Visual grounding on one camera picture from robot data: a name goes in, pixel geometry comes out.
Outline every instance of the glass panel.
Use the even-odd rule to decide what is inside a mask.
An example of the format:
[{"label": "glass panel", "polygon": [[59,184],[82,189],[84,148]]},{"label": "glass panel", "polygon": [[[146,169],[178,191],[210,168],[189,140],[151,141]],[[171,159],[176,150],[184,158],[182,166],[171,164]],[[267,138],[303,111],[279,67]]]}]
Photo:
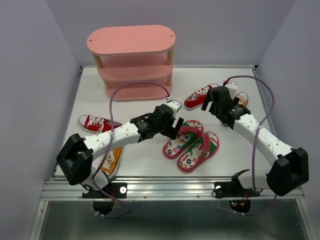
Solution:
[{"label": "glass panel", "polygon": [[[250,212],[269,200],[251,201]],[[241,216],[217,201],[144,201],[121,218],[95,216],[91,201],[53,201],[48,205],[41,240],[303,240],[306,231],[294,199],[278,199],[267,212]],[[228,201],[220,206],[230,209]]]}]

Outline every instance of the shoe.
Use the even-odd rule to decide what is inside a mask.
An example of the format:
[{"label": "shoe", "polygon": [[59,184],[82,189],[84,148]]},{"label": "shoe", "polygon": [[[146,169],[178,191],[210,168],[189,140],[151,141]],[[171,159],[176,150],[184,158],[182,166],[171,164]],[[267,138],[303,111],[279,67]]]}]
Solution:
[{"label": "shoe", "polygon": [[[93,115],[82,115],[78,119],[79,124],[89,133],[104,133],[111,130],[111,120]],[[120,127],[120,122],[114,121],[114,128]]]},{"label": "shoe", "polygon": [[[122,152],[123,147],[118,147],[113,151],[110,151],[108,153],[107,158],[105,159],[101,170],[107,174],[107,176],[112,179],[118,172],[119,165],[120,165],[120,156]],[[98,166],[101,164],[102,160],[104,159],[104,154],[100,157],[98,157],[94,162],[93,166],[98,168]]]},{"label": "shoe", "polygon": [[218,136],[211,131],[207,131],[195,140],[187,152],[179,158],[177,166],[182,172],[191,173],[199,165],[211,158],[218,148]]},{"label": "shoe", "polygon": [[194,140],[200,137],[204,126],[197,120],[188,120],[182,124],[176,139],[169,140],[162,151],[168,159],[177,158]]},{"label": "shoe", "polygon": [[238,105],[243,105],[244,107],[246,107],[248,105],[248,101],[249,101],[249,96],[246,92],[241,91],[239,92],[235,98],[239,99]]},{"label": "shoe", "polygon": [[209,91],[209,89],[215,88],[215,87],[219,87],[219,85],[217,83],[213,83],[213,84],[209,84],[199,90],[194,91],[194,93],[192,93],[190,96],[188,96],[186,98],[186,100],[184,101],[184,107],[187,110],[192,110],[195,109],[196,107],[201,106],[206,99],[206,95],[207,92]]}]

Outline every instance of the wooden shelf leg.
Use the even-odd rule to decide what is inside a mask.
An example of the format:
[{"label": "wooden shelf leg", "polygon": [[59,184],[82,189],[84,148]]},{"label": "wooden shelf leg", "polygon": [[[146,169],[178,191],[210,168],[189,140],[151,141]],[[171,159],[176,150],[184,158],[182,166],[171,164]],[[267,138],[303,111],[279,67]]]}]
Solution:
[{"label": "wooden shelf leg", "polygon": [[97,55],[93,55],[93,58],[94,58],[94,61],[96,63],[96,66],[98,67],[98,69],[103,69],[104,68],[104,65],[102,64],[102,61],[101,61],[101,58]]},{"label": "wooden shelf leg", "polygon": [[168,65],[174,64],[174,48],[171,48],[171,49],[168,51],[168,54],[167,54],[167,64],[168,64]]},{"label": "wooden shelf leg", "polygon": [[166,77],[166,84],[172,86],[172,73]]},{"label": "wooden shelf leg", "polygon": [[[167,64],[168,65],[172,65],[174,64],[174,48],[171,48],[169,51],[168,51],[168,54],[167,54]],[[170,75],[167,76],[166,78],[166,84],[168,86],[172,86],[172,72],[170,73]]]},{"label": "wooden shelf leg", "polygon": [[110,83],[107,80],[103,79],[103,83],[104,83],[106,89],[111,89]]}]

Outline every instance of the orange sneaker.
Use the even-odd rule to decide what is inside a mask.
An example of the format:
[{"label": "orange sneaker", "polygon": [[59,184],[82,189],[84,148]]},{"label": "orange sneaker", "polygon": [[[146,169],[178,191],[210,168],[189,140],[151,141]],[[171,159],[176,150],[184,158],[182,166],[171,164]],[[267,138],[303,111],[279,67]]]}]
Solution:
[{"label": "orange sneaker", "polygon": [[[104,171],[110,179],[112,179],[118,172],[122,148],[123,148],[123,146],[118,147],[115,150],[109,152],[108,156],[107,156],[106,160],[104,161],[104,164],[101,168],[101,170]],[[100,165],[103,157],[104,157],[104,155],[100,156],[96,160],[99,162],[99,165]]]},{"label": "orange sneaker", "polygon": [[244,91],[239,92],[237,95],[235,95],[235,98],[239,99],[238,104],[241,104],[245,107],[248,105],[249,97],[246,92]]}]

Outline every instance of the patterned sandal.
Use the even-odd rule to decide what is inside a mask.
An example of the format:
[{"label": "patterned sandal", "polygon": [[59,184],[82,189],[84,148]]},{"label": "patterned sandal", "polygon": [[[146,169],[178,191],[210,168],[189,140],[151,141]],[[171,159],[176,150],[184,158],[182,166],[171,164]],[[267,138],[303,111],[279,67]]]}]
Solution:
[{"label": "patterned sandal", "polygon": [[219,148],[219,139],[211,131],[203,133],[177,161],[178,168],[190,173],[211,158]]},{"label": "patterned sandal", "polygon": [[197,120],[184,122],[175,140],[169,140],[163,147],[163,154],[168,159],[175,159],[185,148],[196,140],[204,131],[204,126]]}]

